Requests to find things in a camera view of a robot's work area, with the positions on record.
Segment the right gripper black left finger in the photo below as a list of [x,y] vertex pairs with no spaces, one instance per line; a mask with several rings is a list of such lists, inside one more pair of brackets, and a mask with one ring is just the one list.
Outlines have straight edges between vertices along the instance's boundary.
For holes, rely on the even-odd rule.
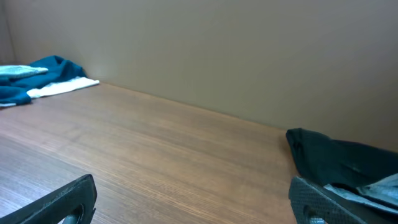
[[97,191],[91,174],[83,175],[1,218],[1,224],[90,224]]

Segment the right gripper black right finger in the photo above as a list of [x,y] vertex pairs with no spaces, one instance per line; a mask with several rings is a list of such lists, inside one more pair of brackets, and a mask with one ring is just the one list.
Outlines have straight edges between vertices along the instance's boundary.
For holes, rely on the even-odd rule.
[[294,177],[289,199],[299,224],[367,224],[373,214],[346,199],[301,177]]

